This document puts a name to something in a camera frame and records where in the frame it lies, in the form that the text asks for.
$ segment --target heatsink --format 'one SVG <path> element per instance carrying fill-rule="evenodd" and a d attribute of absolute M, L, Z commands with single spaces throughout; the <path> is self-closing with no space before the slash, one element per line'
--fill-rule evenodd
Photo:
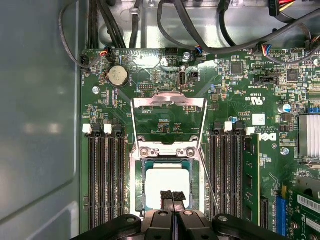
<path fill-rule="evenodd" d="M 299 153 L 302 157 L 320 157 L 320 115 L 299 116 Z"/>

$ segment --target blue pcie slot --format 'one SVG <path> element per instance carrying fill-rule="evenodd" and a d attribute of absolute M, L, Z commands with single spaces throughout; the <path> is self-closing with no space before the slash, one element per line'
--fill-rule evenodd
<path fill-rule="evenodd" d="M 286 200 L 281 196 L 275 197 L 275 207 L 276 207 L 276 232 L 282 236 L 287 235 L 286 231 Z"/>
<path fill-rule="evenodd" d="M 320 107 L 308 108 L 308 114 L 320 114 Z"/>

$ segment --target gray wall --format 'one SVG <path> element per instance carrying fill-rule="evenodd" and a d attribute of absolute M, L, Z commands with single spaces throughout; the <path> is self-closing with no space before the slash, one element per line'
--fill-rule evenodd
<path fill-rule="evenodd" d="M 58 34 L 65 2 L 0 3 L 1 240 L 69 239 L 79 233 L 80 77 Z M 80 13 L 76 4 L 65 13 L 74 53 L 84 49 L 85 2 Z"/>

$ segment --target white slot latch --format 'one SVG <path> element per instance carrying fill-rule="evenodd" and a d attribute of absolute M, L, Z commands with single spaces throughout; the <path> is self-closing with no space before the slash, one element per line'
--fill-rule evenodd
<path fill-rule="evenodd" d="M 245 129 L 245 135 L 251 135 L 251 134 L 255 134 L 256 133 L 256 128 L 254 126 L 248 126 Z"/>
<path fill-rule="evenodd" d="M 84 123 L 82 125 L 82 132 L 84 134 L 91 134 L 92 133 L 92 128 L 91 128 L 91 124 L 89 123 Z"/>
<path fill-rule="evenodd" d="M 103 131 L 106 134 L 112 133 L 112 125 L 110 123 L 104 124 Z"/>
<path fill-rule="evenodd" d="M 225 132 L 232 131 L 232 121 L 225 121 L 223 129 L 224 129 Z"/>

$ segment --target motherboard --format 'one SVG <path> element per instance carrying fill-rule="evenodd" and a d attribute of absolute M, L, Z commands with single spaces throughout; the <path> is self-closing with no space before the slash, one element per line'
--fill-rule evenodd
<path fill-rule="evenodd" d="M 305 50 L 269 54 L 297 60 Z M 320 196 L 308 187 L 320 179 L 319 114 L 319 52 L 280 65 L 253 49 L 112 49 L 82 69 L 80 231 L 143 218 L 171 190 L 209 219 L 320 239 Z"/>

